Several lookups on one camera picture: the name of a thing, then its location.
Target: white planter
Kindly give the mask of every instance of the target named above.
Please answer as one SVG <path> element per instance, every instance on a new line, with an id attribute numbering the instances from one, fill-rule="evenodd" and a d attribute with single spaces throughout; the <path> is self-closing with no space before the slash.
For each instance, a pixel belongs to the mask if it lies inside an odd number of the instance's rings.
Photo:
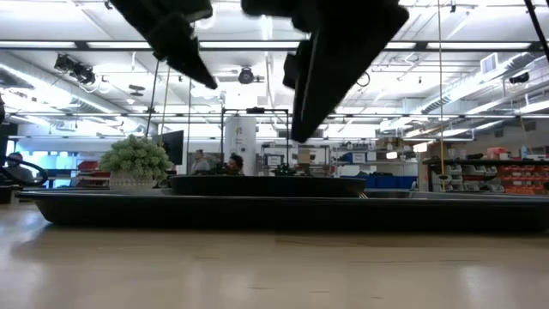
<path id="1" fill-rule="evenodd" d="M 111 172 L 109 187 L 114 191 L 141 191 L 153 189 L 156 180 L 148 177 L 137 177 L 131 173 L 120 171 Z"/>

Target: black plate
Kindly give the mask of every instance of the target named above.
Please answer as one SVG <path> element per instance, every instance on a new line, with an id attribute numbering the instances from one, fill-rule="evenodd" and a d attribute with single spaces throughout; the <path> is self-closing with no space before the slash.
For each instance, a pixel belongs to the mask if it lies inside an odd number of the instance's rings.
<path id="1" fill-rule="evenodd" d="M 543 199 L 181 197 L 170 190 L 23 191 L 53 223 L 108 227 L 542 232 Z"/>
<path id="2" fill-rule="evenodd" d="M 184 196 L 359 197 L 363 179 L 267 176 L 173 176 L 172 189 Z"/>

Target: potted plant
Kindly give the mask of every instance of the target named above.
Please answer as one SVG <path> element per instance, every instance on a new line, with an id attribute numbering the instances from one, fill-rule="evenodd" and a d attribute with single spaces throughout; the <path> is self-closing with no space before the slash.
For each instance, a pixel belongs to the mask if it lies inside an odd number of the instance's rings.
<path id="1" fill-rule="evenodd" d="M 172 167 L 162 147 L 133 135 L 113 143 L 100 163 L 101 170 L 111 172 L 111 190 L 124 191 L 152 189 L 166 178 L 165 170 Z"/>

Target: white cylinder tank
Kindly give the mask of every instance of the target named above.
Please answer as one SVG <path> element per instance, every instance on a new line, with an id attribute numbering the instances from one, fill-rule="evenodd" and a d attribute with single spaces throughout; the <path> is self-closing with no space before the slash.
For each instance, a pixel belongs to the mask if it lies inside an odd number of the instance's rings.
<path id="1" fill-rule="evenodd" d="M 256 175 L 256 118 L 229 117 L 225 125 L 225 162 L 231 154 L 240 155 L 244 161 L 242 172 L 247 176 Z"/>

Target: person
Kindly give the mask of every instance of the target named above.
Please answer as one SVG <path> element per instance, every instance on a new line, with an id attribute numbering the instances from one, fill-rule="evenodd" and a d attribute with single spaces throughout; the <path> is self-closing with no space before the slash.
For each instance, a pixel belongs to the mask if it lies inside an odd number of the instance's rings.
<path id="1" fill-rule="evenodd" d="M 202 149 L 198 149 L 195 152 L 195 163 L 190 168 L 190 174 L 195 175 L 199 171 L 209 171 L 209 164 L 204 159 L 204 151 Z"/>
<path id="2" fill-rule="evenodd" d="M 244 160 L 238 154 L 231 154 L 229 162 L 227 163 L 227 170 L 229 175 L 244 175 L 242 173 L 242 167 L 244 166 Z"/>
<path id="3" fill-rule="evenodd" d="M 19 161 L 23 160 L 23 156 L 18 152 L 9 154 L 8 157 L 19 160 Z M 19 162 L 15 162 L 12 160 L 7 160 L 7 162 L 8 162 L 8 167 L 5 167 L 6 172 L 10 173 L 12 176 L 14 176 L 19 180 L 23 180 L 27 182 L 34 181 L 33 173 L 30 170 L 26 169 L 25 167 L 22 167 Z"/>

